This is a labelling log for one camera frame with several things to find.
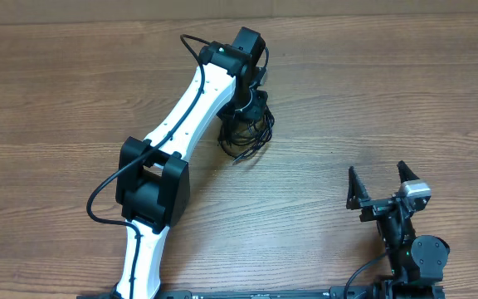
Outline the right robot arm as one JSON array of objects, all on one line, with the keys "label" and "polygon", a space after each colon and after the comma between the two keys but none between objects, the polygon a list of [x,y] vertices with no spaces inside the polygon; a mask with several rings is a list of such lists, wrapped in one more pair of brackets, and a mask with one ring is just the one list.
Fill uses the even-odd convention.
[{"label": "right robot arm", "polygon": [[[348,298],[444,298],[443,269],[451,252],[442,238],[416,235],[412,216],[429,203],[429,184],[415,175],[404,161],[397,164],[400,188],[385,199],[371,199],[355,168],[348,171],[349,190],[346,208],[359,210],[361,222],[375,222],[385,252],[365,263],[345,283],[344,299]],[[386,258],[391,273],[378,277],[373,284],[352,285],[355,278],[372,265]]]}]

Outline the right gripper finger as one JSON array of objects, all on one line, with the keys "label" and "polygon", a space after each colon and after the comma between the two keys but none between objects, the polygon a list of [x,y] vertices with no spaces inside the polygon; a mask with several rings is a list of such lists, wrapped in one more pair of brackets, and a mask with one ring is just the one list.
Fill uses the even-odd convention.
[{"label": "right gripper finger", "polygon": [[368,191],[358,176],[353,166],[349,167],[349,191],[348,202],[360,202],[369,200]]},{"label": "right gripper finger", "polygon": [[407,181],[419,180],[419,177],[411,171],[411,169],[403,160],[400,160],[398,162],[397,167],[398,167],[398,174],[399,174],[401,183],[405,183]]}]

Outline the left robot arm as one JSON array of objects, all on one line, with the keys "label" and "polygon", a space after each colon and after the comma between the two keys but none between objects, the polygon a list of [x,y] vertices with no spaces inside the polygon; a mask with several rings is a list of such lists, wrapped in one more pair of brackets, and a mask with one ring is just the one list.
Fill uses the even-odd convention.
[{"label": "left robot arm", "polygon": [[269,58],[259,32],[242,27],[233,43],[204,42],[193,79],[163,122],[143,139],[129,137],[119,153],[115,199],[127,228],[124,270],[112,298],[154,298],[170,228],[190,198],[189,163],[214,118],[217,142],[238,162],[272,136],[274,118],[261,90]]}]

